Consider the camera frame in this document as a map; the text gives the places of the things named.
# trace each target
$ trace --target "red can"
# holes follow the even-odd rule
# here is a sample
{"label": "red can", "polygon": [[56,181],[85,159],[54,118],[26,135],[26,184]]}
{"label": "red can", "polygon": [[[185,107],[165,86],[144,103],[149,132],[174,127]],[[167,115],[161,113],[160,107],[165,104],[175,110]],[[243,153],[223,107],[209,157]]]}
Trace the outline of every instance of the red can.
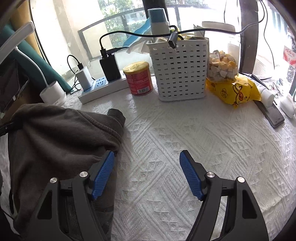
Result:
{"label": "red can", "polygon": [[142,96],[153,90],[149,63],[135,62],[123,68],[132,95]]}

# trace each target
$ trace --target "red label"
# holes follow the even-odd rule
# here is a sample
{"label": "red label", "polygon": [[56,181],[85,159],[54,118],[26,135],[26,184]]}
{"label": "red label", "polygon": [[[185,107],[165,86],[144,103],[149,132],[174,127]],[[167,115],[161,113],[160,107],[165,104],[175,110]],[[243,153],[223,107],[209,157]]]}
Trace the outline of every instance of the red label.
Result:
{"label": "red label", "polygon": [[287,61],[293,68],[296,68],[296,53],[285,46],[284,60]]}
{"label": "red label", "polygon": [[126,75],[126,79],[133,95],[143,95],[152,90],[151,77],[148,70],[137,74]]}

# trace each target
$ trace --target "power strip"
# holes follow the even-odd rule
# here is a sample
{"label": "power strip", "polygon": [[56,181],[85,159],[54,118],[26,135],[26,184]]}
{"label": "power strip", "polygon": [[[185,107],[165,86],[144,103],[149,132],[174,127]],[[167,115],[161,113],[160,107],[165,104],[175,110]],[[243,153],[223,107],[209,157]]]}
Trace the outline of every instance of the power strip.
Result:
{"label": "power strip", "polygon": [[101,98],[105,95],[109,95],[116,91],[128,88],[128,82],[126,80],[123,71],[121,73],[121,78],[112,82],[108,82],[106,77],[99,78],[93,81],[91,88],[87,90],[82,90],[79,93],[78,99],[82,104],[90,102],[92,100]]}

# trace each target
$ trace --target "tree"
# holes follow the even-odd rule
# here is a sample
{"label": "tree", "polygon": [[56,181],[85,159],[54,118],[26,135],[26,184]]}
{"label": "tree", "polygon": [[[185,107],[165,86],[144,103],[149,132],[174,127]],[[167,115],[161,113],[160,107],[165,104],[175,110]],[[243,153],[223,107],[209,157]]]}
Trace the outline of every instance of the tree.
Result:
{"label": "tree", "polygon": [[133,9],[132,0],[98,0],[105,17]]}
{"label": "tree", "polygon": [[165,0],[166,4],[191,4],[191,5],[203,5],[203,0]]}
{"label": "tree", "polygon": [[[98,0],[98,3],[105,18],[134,8],[132,0]],[[143,25],[142,22],[128,25],[125,15],[109,19],[104,23],[109,33],[118,30],[135,31],[137,28]],[[110,40],[113,47],[122,47],[126,39],[127,36],[124,34],[110,35]]]}

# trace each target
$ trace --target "food pieces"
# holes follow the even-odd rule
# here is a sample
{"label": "food pieces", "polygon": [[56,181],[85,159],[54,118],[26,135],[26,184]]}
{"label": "food pieces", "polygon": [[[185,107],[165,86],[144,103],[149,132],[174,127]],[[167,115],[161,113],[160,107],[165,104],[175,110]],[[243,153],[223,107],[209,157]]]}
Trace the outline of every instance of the food pieces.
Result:
{"label": "food pieces", "polygon": [[235,82],[238,66],[235,59],[222,50],[210,54],[207,78],[213,83]]}

